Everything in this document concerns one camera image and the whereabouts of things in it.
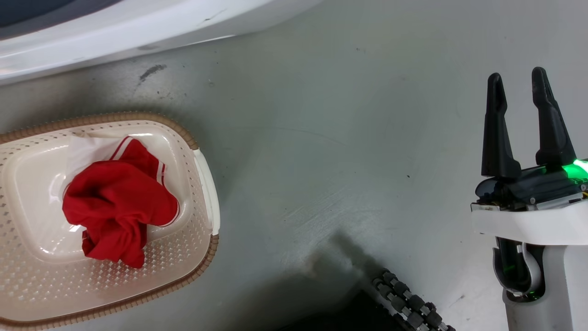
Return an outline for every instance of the green led light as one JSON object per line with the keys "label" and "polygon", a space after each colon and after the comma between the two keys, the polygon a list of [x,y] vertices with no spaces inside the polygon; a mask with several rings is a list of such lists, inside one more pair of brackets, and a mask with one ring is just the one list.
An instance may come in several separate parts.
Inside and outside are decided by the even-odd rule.
{"label": "green led light", "polygon": [[567,173],[567,178],[571,180],[588,180],[588,162],[586,161],[576,160],[570,165],[564,165],[563,169]]}

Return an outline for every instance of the clothing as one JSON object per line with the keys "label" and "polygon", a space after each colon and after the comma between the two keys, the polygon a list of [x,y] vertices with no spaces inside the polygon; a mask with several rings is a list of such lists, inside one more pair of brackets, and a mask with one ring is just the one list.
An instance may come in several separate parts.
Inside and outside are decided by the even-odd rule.
{"label": "clothing", "polygon": [[131,137],[108,160],[77,174],[65,189],[63,211],[69,223],[86,227],[84,254],[142,267],[147,225],[167,226],[179,214],[164,180],[165,165]]}

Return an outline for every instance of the white handle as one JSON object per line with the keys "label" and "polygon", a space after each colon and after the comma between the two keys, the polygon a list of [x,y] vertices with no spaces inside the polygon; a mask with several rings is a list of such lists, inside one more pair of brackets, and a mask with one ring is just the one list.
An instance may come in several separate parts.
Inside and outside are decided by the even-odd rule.
{"label": "white handle", "polygon": [[198,177],[204,194],[208,222],[210,222],[212,234],[215,236],[219,234],[219,229],[221,228],[221,208],[219,207],[219,197],[216,195],[215,182],[212,180],[211,170],[200,149],[194,151],[194,160],[196,161],[196,169],[198,170]]}

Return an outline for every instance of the basket rim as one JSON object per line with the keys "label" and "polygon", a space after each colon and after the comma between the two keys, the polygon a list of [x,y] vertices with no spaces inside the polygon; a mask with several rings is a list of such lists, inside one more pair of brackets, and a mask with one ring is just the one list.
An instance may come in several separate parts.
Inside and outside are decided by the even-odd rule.
{"label": "basket rim", "polygon": [[[161,123],[170,129],[176,131],[188,144],[190,149],[197,150],[198,144],[194,138],[190,135],[189,131],[177,122],[164,117],[159,114],[153,114],[148,112],[115,112],[111,114],[93,115],[87,117],[71,118],[63,121],[56,121],[37,125],[31,128],[24,128],[16,131],[11,131],[6,134],[0,134],[0,144],[8,143],[11,141],[28,138],[33,135],[45,134],[56,130],[63,130],[73,127],[79,127],[84,125],[102,124],[102,123],[113,123],[122,121],[153,121]],[[18,321],[6,319],[0,316],[0,327],[6,328],[7,330],[45,330],[52,327],[60,327],[65,325],[74,324],[86,320],[95,319],[97,317],[106,316],[115,312],[128,309],[130,307],[138,306],[142,303],[149,302],[158,297],[172,293],[176,290],[183,288],[184,286],[192,283],[196,280],[204,271],[208,268],[218,248],[219,236],[211,235],[211,240],[208,246],[208,251],[205,257],[187,275],[176,279],[172,282],[156,287],[150,291],[137,294],[124,300],[99,306],[96,308],[84,310],[81,312],[71,313],[67,315],[52,317],[42,320],[33,321]]]}

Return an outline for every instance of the floor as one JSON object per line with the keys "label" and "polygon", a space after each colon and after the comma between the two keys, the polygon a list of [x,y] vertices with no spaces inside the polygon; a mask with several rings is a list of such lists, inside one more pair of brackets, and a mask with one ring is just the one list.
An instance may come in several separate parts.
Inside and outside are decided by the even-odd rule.
{"label": "floor", "polygon": [[326,0],[258,34],[1,87],[3,132],[100,112],[170,116],[198,140],[219,193],[220,246],[201,278],[61,330],[271,330],[340,302],[374,264],[457,330],[506,330],[494,239],[469,220],[486,79],[503,75],[522,166],[539,148],[536,65],[588,156],[587,10]]}

